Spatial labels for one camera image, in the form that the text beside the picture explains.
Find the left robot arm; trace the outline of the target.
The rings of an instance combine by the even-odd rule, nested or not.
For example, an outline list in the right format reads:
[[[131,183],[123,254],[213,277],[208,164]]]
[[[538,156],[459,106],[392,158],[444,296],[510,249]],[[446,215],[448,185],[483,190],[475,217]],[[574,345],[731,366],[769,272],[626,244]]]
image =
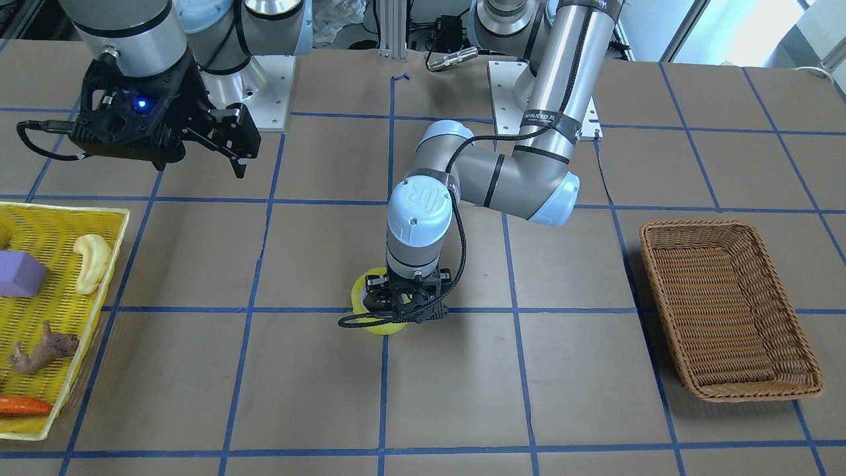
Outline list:
[[[478,136],[453,120],[428,127],[387,205],[386,270],[365,278],[377,310],[343,317],[340,326],[446,316],[466,258],[452,272],[440,256],[451,225],[467,252],[461,201],[550,227],[567,221],[580,187],[569,162],[622,8],[621,1],[472,3],[472,44],[527,64],[516,84],[516,127]]]

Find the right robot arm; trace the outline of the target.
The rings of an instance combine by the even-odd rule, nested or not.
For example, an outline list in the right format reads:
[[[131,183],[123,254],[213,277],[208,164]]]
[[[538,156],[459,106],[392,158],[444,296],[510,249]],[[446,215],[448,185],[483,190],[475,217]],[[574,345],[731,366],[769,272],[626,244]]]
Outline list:
[[[260,56],[308,54],[309,1],[63,1],[93,60],[67,135],[90,156],[151,163],[163,171],[185,142],[226,157],[243,178],[259,150],[254,115],[276,101]]]

